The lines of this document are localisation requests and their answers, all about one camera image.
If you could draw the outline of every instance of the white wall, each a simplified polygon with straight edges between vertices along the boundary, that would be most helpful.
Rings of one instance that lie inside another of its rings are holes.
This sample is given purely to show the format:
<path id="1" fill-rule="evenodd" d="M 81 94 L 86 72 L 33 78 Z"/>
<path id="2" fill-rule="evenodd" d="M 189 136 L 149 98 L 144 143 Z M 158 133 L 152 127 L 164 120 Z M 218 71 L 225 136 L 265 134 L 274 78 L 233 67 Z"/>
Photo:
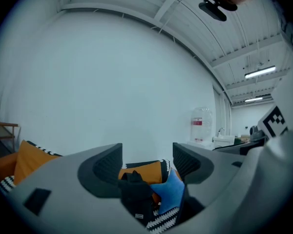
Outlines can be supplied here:
<path id="1" fill-rule="evenodd" d="M 250 128 L 257 126 L 258 121 L 271 109 L 273 103 L 232 108 L 231 109 L 231 122 L 232 122 L 232 135 L 240 137 L 241 135 L 249 135 Z"/>
<path id="2" fill-rule="evenodd" d="M 10 88 L 0 120 L 20 124 L 20 140 L 59 154 L 121 142 L 124 162 L 172 160 L 172 143 L 189 140 L 192 110 L 215 110 L 200 63 L 118 16 L 66 13 L 18 59 L 9 62 L 16 70 L 9 84 L 0 70 Z"/>

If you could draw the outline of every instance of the black cloth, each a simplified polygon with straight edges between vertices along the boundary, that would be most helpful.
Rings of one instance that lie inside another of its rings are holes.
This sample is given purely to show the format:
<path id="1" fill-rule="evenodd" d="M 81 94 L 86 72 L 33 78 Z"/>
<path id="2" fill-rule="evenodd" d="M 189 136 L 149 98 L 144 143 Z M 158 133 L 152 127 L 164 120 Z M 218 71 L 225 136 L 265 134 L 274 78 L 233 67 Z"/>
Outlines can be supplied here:
<path id="1" fill-rule="evenodd" d="M 121 189 L 122 204 L 134 218 L 146 226 L 153 217 L 153 190 L 136 171 L 124 173 L 118 186 Z"/>

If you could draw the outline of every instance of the fluorescent light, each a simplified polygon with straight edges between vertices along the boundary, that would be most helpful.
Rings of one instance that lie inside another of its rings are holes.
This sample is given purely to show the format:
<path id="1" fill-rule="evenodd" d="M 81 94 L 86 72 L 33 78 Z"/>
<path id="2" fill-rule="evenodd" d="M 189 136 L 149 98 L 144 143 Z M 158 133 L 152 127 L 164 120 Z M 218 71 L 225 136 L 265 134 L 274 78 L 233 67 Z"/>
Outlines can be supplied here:
<path id="1" fill-rule="evenodd" d="M 248 73 L 248 74 L 245 75 L 245 79 L 249 79 L 249 78 L 252 78 L 254 76 L 260 76 L 262 74 L 269 73 L 269 72 L 272 72 L 272 71 L 275 71 L 275 66 L 272 66 L 272 67 L 269 67 L 269 68 L 264 68 L 264 69 L 261 69 L 261 70 L 257 70 L 255 72 Z"/>
<path id="2" fill-rule="evenodd" d="M 263 99 L 262 97 L 259 98 L 254 98 L 254 99 L 246 99 L 245 102 L 251 102 L 251 101 L 256 101 L 256 100 L 261 100 Z"/>

